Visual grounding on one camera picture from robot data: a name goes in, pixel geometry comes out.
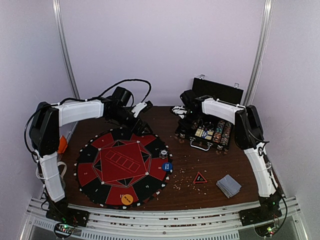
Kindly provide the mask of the purple 500 poker chip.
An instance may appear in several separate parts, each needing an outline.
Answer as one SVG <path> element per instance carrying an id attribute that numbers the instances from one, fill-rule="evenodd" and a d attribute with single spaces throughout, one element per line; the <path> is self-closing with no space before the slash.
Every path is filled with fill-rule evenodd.
<path id="1" fill-rule="evenodd" d="M 166 150 L 166 149 L 162 149 L 160 152 L 159 152 L 159 157 L 161 158 L 161 159 L 165 159 L 165 158 L 167 158 L 168 157 L 168 151 Z"/>

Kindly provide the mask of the blue small blind button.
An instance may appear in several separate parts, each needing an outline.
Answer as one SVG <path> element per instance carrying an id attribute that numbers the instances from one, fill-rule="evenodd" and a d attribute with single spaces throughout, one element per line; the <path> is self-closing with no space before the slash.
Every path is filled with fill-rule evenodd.
<path id="1" fill-rule="evenodd" d="M 165 172 L 172 172 L 173 171 L 173 165 L 170 162 L 163 163 L 161 168 Z"/>

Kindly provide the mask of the orange big blind button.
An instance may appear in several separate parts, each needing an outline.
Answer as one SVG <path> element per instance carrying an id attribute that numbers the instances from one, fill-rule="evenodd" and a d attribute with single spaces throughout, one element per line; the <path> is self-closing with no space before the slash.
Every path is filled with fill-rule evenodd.
<path id="1" fill-rule="evenodd" d="M 134 202 L 134 197 L 131 194 L 121 195 L 121 203 L 125 206 L 129 206 Z"/>

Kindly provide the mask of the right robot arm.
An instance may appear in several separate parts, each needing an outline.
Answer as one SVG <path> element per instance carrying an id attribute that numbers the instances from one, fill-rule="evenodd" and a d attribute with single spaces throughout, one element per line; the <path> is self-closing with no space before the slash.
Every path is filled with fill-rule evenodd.
<path id="1" fill-rule="evenodd" d="M 259 197 L 273 203 L 282 197 L 267 156 L 268 141 L 264 139 L 260 117 L 254 105 L 233 104 L 209 95 L 196 97 L 191 89 L 184 91 L 180 99 L 186 107 L 185 119 L 202 114 L 233 124 L 234 141 L 250 162 Z"/>

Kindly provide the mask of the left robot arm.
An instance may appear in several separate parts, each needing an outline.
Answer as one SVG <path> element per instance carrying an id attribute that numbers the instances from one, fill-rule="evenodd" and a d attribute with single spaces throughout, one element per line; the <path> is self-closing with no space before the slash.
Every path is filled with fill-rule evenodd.
<path id="1" fill-rule="evenodd" d="M 88 99 L 68 97 L 58 103 L 40 102 L 27 121 L 23 137 L 29 138 L 31 145 L 26 148 L 40 167 L 40 179 L 54 203 L 65 198 L 58 170 L 60 127 L 87 119 L 106 118 L 126 126 L 138 136 L 149 128 L 139 115 L 153 106 L 151 101 L 144 98 L 135 106 L 128 107 L 133 94 L 118 83 L 112 85 L 112 89 L 113 94 L 107 97 L 100 94 Z"/>

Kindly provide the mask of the blue texas holdem card box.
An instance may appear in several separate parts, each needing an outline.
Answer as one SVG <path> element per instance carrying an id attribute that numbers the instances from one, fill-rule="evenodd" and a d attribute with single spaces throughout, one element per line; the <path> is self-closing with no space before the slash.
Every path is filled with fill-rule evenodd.
<path id="1" fill-rule="evenodd" d="M 210 129 L 202 129 L 198 128 L 197 131 L 195 132 L 195 136 L 206 139 L 206 140 L 211 140 L 213 138 L 214 132 Z"/>

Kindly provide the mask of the black poker chip case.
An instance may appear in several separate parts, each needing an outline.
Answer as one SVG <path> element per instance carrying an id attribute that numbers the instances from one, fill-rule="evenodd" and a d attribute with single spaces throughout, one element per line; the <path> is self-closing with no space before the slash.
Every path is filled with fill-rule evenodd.
<path id="1" fill-rule="evenodd" d="M 197 112 L 201 114 L 202 118 L 202 126 L 198 127 L 198 129 L 206 129 L 213 131 L 213 136 L 217 127 L 217 124 L 220 120 L 224 120 L 219 116 L 209 115 L 203 113 L 202 111 L 202 103 L 197 98 L 205 98 L 212 97 L 214 99 L 219 99 L 220 101 L 227 102 L 230 104 L 240 104 L 243 96 L 243 90 L 229 85 L 225 85 L 218 82 L 209 81 L 200 77 L 195 77 L 193 79 L 192 88 L 190 90 L 184 91 L 180 95 L 180 99 L 183 102 L 183 106 L 187 109 L 187 111 Z M 215 148 L 218 153 L 225 152 L 227 153 L 230 145 L 230 137 L 227 145 L 221 144 L 221 139 L 219 143 L 213 142 L 213 136 L 211 140 L 203 139 L 195 136 L 197 130 L 193 130 L 191 132 L 184 131 L 181 127 L 178 127 L 175 130 L 175 135 L 180 139 L 186 139 L 189 141 L 192 147 L 197 149 L 208 151 L 210 148 Z"/>

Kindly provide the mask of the right inner poker chip row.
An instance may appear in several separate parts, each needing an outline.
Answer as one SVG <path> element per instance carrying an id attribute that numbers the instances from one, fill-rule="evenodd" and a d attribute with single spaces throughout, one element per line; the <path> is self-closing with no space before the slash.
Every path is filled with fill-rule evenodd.
<path id="1" fill-rule="evenodd" d="M 225 126 L 225 121 L 224 120 L 220 120 L 217 123 L 214 135 L 213 135 L 213 142 L 215 143 L 219 143 L 222 137 L 222 133 L 224 130 L 224 126 Z"/>

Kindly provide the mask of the poker chip row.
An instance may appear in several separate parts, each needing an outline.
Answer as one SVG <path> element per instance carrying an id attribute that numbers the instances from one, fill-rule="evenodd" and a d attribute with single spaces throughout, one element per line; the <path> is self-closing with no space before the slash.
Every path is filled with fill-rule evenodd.
<path id="1" fill-rule="evenodd" d="M 224 120 L 220 120 L 217 123 L 214 135 L 213 135 L 213 142 L 215 143 L 219 143 L 222 137 L 222 133 L 224 130 L 224 126 L 225 126 L 225 121 Z"/>
<path id="2" fill-rule="evenodd" d="M 232 124 L 230 122 L 226 122 L 224 130 L 223 130 L 223 133 L 222 133 L 222 136 L 221 136 L 221 140 L 220 140 L 220 143 L 223 146 L 227 146 L 228 145 L 230 134 L 231 134 L 231 130 L 232 130 Z"/>

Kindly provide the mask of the right outer poker chip row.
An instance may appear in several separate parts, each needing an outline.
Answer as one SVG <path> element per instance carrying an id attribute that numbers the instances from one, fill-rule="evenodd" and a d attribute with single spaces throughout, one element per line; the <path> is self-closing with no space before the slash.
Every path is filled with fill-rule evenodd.
<path id="1" fill-rule="evenodd" d="M 223 133 L 222 133 L 222 136 L 221 136 L 221 140 L 220 140 L 220 143 L 223 146 L 227 146 L 228 145 L 230 134 L 231 134 L 231 130 L 232 130 L 232 124 L 230 122 L 226 122 L 224 130 L 223 130 Z"/>

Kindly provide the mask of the round red black poker mat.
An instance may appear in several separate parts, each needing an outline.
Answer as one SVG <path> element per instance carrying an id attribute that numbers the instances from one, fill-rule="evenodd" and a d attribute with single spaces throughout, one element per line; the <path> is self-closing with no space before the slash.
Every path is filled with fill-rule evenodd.
<path id="1" fill-rule="evenodd" d="M 167 158 L 160 158 L 167 150 Z M 138 136 L 128 128 L 111 129 L 92 138 L 79 150 L 75 177 L 79 191 L 103 208 L 125 210 L 157 198 L 167 186 L 172 172 L 162 164 L 173 164 L 173 155 L 158 135 Z M 121 195 L 130 194 L 131 205 L 123 205 Z"/>

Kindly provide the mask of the red black triangle card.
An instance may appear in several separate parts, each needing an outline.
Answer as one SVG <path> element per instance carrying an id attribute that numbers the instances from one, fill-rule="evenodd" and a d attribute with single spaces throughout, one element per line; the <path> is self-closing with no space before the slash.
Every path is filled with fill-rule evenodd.
<path id="1" fill-rule="evenodd" d="M 206 178 L 200 172 L 197 172 L 193 180 L 193 184 L 207 184 L 207 183 L 208 181 L 206 180 Z"/>

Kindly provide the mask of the grey playing card deck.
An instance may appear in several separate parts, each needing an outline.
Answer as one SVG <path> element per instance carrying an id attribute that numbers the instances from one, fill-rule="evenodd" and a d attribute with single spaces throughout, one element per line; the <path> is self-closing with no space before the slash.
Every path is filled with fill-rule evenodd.
<path id="1" fill-rule="evenodd" d="M 238 194 L 242 186 L 229 174 L 216 182 L 217 187 L 229 199 Z"/>

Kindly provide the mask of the orange plastic cup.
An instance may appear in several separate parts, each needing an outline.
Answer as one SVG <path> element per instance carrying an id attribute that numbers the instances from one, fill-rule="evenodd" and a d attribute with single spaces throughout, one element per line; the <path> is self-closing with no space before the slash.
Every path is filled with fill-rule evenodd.
<path id="1" fill-rule="evenodd" d="M 66 137 L 62 135 L 59 139 L 59 146 L 58 146 L 57 153 L 60 155 L 63 154 L 66 151 L 67 147 L 68 147 L 68 141 Z"/>

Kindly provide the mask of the white patterned mug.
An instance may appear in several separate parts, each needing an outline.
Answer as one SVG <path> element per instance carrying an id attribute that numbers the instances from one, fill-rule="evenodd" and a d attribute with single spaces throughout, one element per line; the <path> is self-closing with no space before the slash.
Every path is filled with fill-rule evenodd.
<path id="1" fill-rule="evenodd" d="M 67 172 L 67 165 L 65 162 L 63 161 L 58 161 L 57 162 L 57 166 L 58 166 L 58 169 L 59 167 L 62 167 L 62 170 L 59 172 L 59 178 L 60 178 L 60 182 L 61 182 L 61 185 L 62 185 L 62 189 L 64 190 L 66 188 L 66 183 L 65 183 L 65 180 L 64 180 L 64 176 Z"/>

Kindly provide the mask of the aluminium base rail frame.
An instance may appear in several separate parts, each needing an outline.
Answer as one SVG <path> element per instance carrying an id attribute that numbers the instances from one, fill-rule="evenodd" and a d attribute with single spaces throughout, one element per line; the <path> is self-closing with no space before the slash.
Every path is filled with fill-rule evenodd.
<path id="1" fill-rule="evenodd" d="M 243 225 L 239 213 L 257 207 L 249 202 L 214 208 L 129 211 L 71 205 L 89 213 L 85 227 L 60 225 L 46 218 L 44 198 L 32 198 L 21 240 L 306 240 L 300 207 L 294 197 L 281 203 L 282 217 Z"/>

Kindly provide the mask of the aluminium frame post right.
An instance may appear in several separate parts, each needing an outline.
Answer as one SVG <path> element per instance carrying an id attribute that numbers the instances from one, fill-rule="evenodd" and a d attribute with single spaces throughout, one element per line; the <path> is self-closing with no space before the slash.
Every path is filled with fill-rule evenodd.
<path id="1" fill-rule="evenodd" d="M 248 84 L 245 98 L 243 101 L 244 105 L 246 106 L 253 103 L 254 96 L 258 87 L 258 82 L 260 79 L 260 74 L 263 66 L 263 56 L 267 47 L 269 33 L 270 33 L 273 5 L 274 5 L 273 0 L 264 1 L 264 8 L 263 8 L 263 14 L 261 19 L 260 34 L 259 34 L 256 54 L 255 54 L 253 67 L 252 67 L 252 71 L 249 79 L 249 84 Z"/>

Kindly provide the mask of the aluminium frame post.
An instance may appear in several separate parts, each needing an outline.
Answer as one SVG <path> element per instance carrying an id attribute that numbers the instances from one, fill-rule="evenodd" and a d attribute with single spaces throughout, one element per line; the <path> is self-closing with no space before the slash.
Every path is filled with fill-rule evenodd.
<path id="1" fill-rule="evenodd" d="M 267 47 L 269 33 L 270 33 L 273 5 L 274 5 L 273 0 L 264 1 L 264 8 L 263 8 L 263 14 L 261 19 L 260 34 L 259 34 L 256 54 L 255 54 L 253 67 L 252 67 L 252 71 L 249 79 L 249 84 L 248 84 L 245 98 L 243 101 L 244 105 L 246 106 L 253 103 L 254 96 L 258 87 L 258 82 L 260 79 L 260 74 L 263 66 L 263 56 Z"/>
<path id="2" fill-rule="evenodd" d="M 71 87 L 73 98 L 76 100 L 80 100 L 80 93 L 75 80 L 74 71 L 72 68 L 71 58 L 70 58 L 68 45 L 67 45 L 67 39 L 66 39 L 64 23 L 63 23 L 63 16 L 61 11 L 61 1 L 52 0 L 52 7 L 53 7 L 53 15 L 55 18 L 55 23 L 58 31 L 60 46 L 62 50 L 63 62 L 66 69 L 67 79 Z"/>

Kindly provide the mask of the aluminium frame post left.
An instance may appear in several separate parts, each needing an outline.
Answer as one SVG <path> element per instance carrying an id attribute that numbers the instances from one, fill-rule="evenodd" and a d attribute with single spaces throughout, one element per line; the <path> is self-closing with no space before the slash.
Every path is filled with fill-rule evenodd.
<path id="1" fill-rule="evenodd" d="M 80 100 L 80 93 L 75 80 L 74 71 L 72 68 L 71 58 L 70 58 L 68 45 L 67 45 L 67 39 L 66 39 L 64 23 L 63 23 L 63 16 L 61 11 L 61 1 L 52 0 L 52 7 L 53 7 L 53 15 L 55 18 L 55 23 L 58 31 L 60 46 L 62 50 L 63 62 L 66 69 L 67 79 L 71 87 L 73 98 L 76 100 Z"/>

